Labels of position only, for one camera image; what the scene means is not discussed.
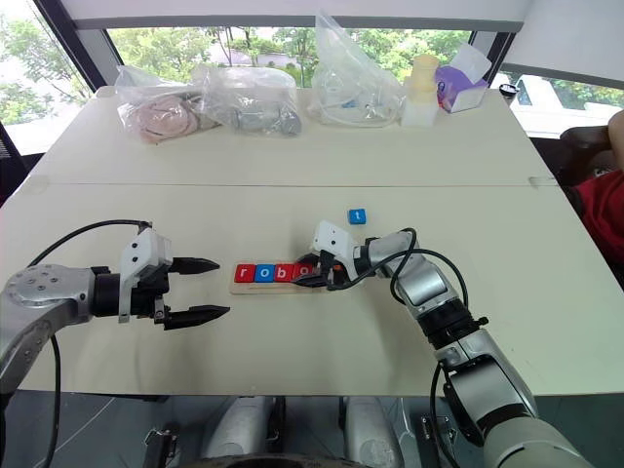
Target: purple box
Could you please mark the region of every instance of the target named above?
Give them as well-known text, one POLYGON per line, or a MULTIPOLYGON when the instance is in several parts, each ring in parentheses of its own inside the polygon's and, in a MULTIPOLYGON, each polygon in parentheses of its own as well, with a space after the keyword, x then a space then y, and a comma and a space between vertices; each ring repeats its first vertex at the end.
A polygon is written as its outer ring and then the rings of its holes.
POLYGON ((472 83, 461 70, 452 66, 441 66, 436 70, 436 83, 438 102, 447 112, 478 107, 488 88, 485 80, 472 83))

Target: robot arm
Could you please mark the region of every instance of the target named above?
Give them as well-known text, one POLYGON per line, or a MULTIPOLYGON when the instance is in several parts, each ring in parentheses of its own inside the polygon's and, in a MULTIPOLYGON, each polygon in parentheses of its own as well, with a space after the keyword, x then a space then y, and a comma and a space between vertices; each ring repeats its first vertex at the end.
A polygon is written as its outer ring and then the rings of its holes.
POLYGON ((203 273, 218 265, 203 258, 171 257, 171 242, 143 229, 124 249, 120 273, 107 267, 67 268, 39 264, 16 273, 0 293, 0 394, 20 386, 48 339, 93 317, 149 317, 165 330, 216 319, 228 307, 202 305, 171 312, 163 294, 169 273, 203 273))
MULTIPOLYGON (((294 282, 341 289, 340 284, 353 282, 390 255, 407 251, 411 236, 401 231, 358 245, 346 231, 322 221, 312 243, 318 268, 294 282)), ((403 258, 388 261, 377 274, 392 277, 403 258)), ((537 418, 527 385, 482 328, 488 320, 473 319, 434 263, 422 253, 410 253, 395 288, 434 348, 460 430, 471 443, 485 445, 487 467, 590 466, 555 428, 537 418)))

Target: clear plastic bag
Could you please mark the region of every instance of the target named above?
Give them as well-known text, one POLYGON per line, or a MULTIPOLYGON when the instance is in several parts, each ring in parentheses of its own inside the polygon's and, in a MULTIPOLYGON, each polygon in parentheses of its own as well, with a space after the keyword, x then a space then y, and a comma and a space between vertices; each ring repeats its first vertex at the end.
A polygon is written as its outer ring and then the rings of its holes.
POLYGON ((301 133, 296 83, 273 68, 196 69, 204 75, 202 112, 241 132, 295 136, 301 133))
POLYGON ((143 141, 158 143, 218 125, 202 112, 201 85, 165 81, 133 66, 118 69, 119 117, 124 128, 143 141))
POLYGON ((322 123, 383 127, 398 119, 405 91, 329 15, 316 17, 319 55, 310 113, 322 123))

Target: table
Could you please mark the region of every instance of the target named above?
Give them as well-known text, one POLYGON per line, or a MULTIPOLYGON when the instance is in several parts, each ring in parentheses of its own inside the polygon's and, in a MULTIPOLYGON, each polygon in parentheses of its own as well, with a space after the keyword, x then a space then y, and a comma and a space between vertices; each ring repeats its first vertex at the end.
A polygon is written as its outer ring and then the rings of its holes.
MULTIPOLYGON (((164 332, 147 320, 94 319, 58 334, 65 391, 121 394, 426 395, 432 348, 388 281, 348 292, 232 296, 243 258, 293 259, 316 223, 346 224, 365 207, 359 240, 406 226, 461 269, 476 317, 536 395, 624 390, 624 294, 557 187, 228 187, 40 183, 0 210, 0 280, 71 228, 140 217, 221 270, 173 275, 167 302, 229 305, 215 322, 164 332)), ((87 233, 50 255, 68 266, 119 260, 129 227, 87 233)), ((49 346, 22 388, 52 389, 49 346)))
MULTIPOLYGON (((110 95, 111 89, 98 92, 110 95)), ((307 94, 300 93, 305 109, 307 94)), ((52 183, 499 186, 551 179, 497 90, 483 105, 448 115, 432 129, 346 129, 305 117, 295 138, 218 128, 159 145, 123 131, 117 97, 90 100, 35 167, 52 183)))

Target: person's arm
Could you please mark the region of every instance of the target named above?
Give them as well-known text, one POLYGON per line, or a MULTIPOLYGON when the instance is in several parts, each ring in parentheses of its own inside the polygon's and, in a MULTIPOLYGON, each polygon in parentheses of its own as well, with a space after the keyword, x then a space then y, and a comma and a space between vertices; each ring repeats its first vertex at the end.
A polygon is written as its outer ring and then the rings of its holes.
POLYGON ((620 110, 608 121, 608 139, 611 141, 617 166, 624 170, 624 110, 620 110))

